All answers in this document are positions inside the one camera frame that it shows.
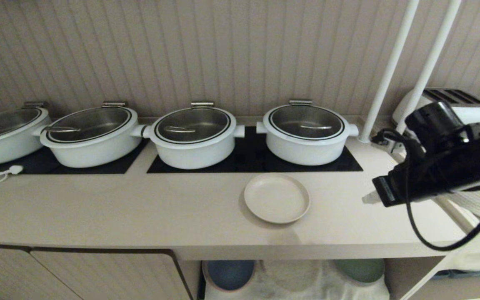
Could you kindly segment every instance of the countertop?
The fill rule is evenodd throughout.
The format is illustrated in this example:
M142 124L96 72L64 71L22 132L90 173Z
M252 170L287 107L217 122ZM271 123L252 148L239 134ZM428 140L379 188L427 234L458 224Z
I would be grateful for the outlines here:
M250 124L252 119L238 118ZM309 190L308 213L272 225L247 209L243 190L259 173L146 174L148 143L124 175L16 175L0 183L0 244L173 249L182 260L410 258L441 256L415 237L405 207L367 205L371 179L396 162L356 138L363 172L287 173ZM413 206L423 235L455 241L463 230L433 201Z

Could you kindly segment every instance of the beige wall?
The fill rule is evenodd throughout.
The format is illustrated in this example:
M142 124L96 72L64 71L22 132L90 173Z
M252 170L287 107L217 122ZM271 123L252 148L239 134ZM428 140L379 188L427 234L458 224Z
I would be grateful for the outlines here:
M448 0L422 0L381 113L415 83ZM127 99L141 116L209 99L261 115L289 97L365 114L402 0L0 0L0 111ZM463 1L430 85L480 97L480 0Z

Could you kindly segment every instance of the white toaster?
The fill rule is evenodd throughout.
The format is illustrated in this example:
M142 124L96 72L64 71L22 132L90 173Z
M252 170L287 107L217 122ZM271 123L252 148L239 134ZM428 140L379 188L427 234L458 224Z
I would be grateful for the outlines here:
M410 91L392 114L392 121L396 124L401 122L403 112L410 100L412 91ZM426 88L421 94L417 103L416 110L432 102L442 101L451 105L455 114L464 124L480 122L480 100L475 96L464 91L456 89Z

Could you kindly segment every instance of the ceramic plate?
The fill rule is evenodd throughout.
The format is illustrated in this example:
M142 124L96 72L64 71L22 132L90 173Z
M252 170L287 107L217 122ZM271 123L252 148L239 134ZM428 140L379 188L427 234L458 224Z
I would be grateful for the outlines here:
M251 179L245 187L244 198L252 213L274 224L294 222L310 207L307 188L280 173L266 173Z

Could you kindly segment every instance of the stainless steel lid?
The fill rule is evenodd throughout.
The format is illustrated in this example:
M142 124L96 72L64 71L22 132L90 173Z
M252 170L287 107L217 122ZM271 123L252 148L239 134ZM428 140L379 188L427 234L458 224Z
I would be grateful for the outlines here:
M325 108L310 105L288 105L274 110L270 124L286 135L300 139L330 139L343 131L343 121Z
M52 142L77 143L117 131L130 119L131 112L122 107L92 108L67 115L45 130Z
M230 117L221 110L193 107L165 116L156 125L155 134L170 143L200 143L221 135L230 124Z
M0 113L0 135L10 133L36 120L42 114L37 108L21 108Z

